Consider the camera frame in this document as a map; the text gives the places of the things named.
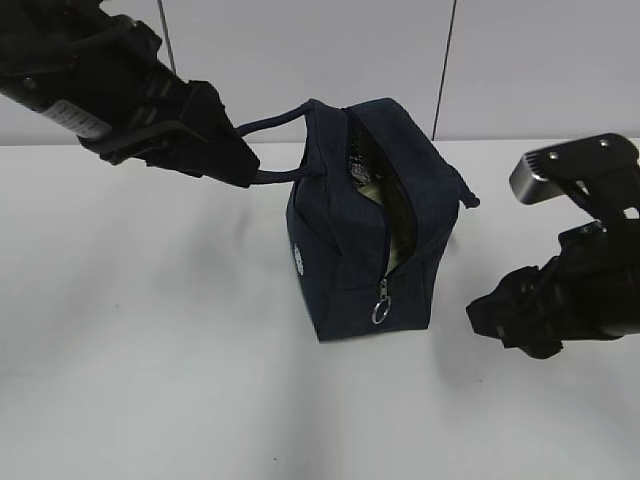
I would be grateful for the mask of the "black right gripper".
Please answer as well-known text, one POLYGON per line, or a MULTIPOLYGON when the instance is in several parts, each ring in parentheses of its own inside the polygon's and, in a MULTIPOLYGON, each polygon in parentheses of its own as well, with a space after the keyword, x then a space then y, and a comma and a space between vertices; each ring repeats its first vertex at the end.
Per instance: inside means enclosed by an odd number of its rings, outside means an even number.
POLYGON ((466 307, 476 334, 548 359, 566 341, 639 333, 639 226, 586 224, 558 240, 560 252, 546 265, 509 273, 466 307))

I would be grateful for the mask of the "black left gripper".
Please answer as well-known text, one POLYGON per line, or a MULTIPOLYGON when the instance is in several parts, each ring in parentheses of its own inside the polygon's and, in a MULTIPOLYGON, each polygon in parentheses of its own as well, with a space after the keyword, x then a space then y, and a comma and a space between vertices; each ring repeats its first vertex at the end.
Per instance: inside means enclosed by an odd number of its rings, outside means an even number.
POLYGON ((87 61, 77 69, 77 105, 108 131, 80 144, 112 165, 149 167, 248 188, 260 161, 228 121, 215 87, 184 81, 160 61, 87 61))

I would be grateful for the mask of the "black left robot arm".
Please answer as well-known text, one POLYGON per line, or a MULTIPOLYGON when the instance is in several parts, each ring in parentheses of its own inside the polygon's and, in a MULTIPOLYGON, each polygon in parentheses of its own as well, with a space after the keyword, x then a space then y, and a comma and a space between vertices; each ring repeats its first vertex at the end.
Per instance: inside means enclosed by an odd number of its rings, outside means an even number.
POLYGON ((159 59, 161 45, 144 22, 98 1, 4 1, 1 93, 111 165, 139 159, 249 187, 259 160, 218 91, 181 79, 159 59))

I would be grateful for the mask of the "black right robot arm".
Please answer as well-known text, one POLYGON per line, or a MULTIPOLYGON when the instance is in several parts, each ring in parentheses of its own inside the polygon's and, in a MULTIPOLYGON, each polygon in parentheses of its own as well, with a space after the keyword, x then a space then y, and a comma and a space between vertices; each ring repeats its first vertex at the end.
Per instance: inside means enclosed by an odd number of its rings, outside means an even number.
POLYGON ((594 221, 558 236, 544 266, 515 270, 466 307, 473 331, 537 360, 570 341, 639 332, 639 222, 620 231, 594 221))

